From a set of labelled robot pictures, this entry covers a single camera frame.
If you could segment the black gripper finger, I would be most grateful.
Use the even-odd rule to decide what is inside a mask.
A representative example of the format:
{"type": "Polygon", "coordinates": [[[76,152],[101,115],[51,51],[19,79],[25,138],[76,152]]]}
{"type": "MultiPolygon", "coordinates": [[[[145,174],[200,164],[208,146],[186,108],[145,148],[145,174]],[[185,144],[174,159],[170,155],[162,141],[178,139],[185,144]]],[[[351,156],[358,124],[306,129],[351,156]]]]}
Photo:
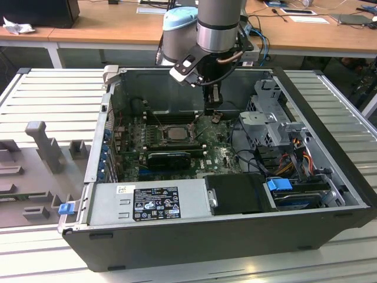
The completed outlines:
{"type": "Polygon", "coordinates": [[[223,104],[221,85],[205,86],[205,115],[210,116],[223,104]]]}

